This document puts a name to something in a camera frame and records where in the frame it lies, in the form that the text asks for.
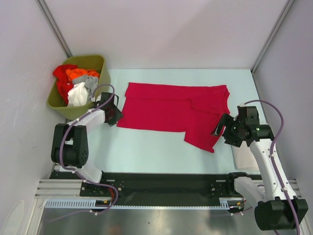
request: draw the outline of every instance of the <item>shiny floor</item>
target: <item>shiny floor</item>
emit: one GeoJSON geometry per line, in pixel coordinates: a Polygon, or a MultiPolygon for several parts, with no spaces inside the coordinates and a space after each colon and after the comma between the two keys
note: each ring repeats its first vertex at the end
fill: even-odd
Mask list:
{"type": "MultiPolygon", "coordinates": [[[[73,209],[45,209],[37,235],[275,235],[257,227],[253,210],[230,216],[226,211],[111,209],[99,216],[73,209]]],[[[295,231],[280,231],[295,235],[295,231]]]]}

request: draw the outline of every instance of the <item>pile of clothes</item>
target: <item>pile of clothes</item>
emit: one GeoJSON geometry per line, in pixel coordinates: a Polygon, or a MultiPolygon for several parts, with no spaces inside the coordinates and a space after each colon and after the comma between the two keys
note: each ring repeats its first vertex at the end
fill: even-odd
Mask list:
{"type": "Polygon", "coordinates": [[[90,102],[100,77],[95,70],[80,69],[77,65],[60,65],[53,75],[57,77],[58,91],[67,106],[90,102]]]}

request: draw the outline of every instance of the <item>green laundry basket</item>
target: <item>green laundry basket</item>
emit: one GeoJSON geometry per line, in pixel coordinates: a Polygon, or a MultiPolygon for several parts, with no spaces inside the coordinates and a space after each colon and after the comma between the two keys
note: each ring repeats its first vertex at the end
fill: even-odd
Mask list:
{"type": "MultiPolygon", "coordinates": [[[[110,83],[110,75],[106,67],[106,60],[100,55],[86,55],[86,56],[73,56],[65,60],[63,65],[77,65],[80,69],[86,70],[96,70],[100,73],[98,85],[104,83],[110,83]]],[[[96,97],[98,97],[101,92],[106,92],[109,90],[108,86],[103,86],[96,91],[96,97]]],[[[92,102],[84,106],[67,107],[63,98],[59,94],[56,83],[54,83],[49,97],[47,99],[47,105],[51,109],[59,112],[65,118],[69,120],[74,120],[83,115],[87,110],[93,105],[92,102]]]]}

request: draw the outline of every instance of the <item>gray cloth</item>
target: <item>gray cloth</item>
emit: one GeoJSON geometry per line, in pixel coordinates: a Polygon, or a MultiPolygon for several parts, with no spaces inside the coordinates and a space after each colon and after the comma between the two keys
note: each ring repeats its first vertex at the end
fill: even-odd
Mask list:
{"type": "Polygon", "coordinates": [[[85,74],[83,76],[77,77],[74,80],[72,80],[72,83],[75,85],[75,84],[84,82],[85,87],[86,87],[87,92],[88,92],[87,101],[91,101],[92,94],[98,86],[98,80],[99,80],[98,77],[88,76],[87,74],[85,74]]]}

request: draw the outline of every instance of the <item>red cloth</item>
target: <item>red cloth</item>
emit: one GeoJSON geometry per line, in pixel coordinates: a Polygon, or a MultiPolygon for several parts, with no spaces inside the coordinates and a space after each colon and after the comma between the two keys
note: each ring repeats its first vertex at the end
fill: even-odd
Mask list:
{"type": "Polygon", "coordinates": [[[66,70],[76,69],[77,65],[60,65],[54,71],[53,75],[57,77],[57,87],[66,105],[68,105],[67,93],[74,87],[72,82],[68,80],[66,70]]]}
{"type": "Polygon", "coordinates": [[[222,114],[228,113],[226,85],[183,87],[129,83],[119,127],[186,132],[185,141],[214,153],[219,137],[211,136],[222,114]]]}

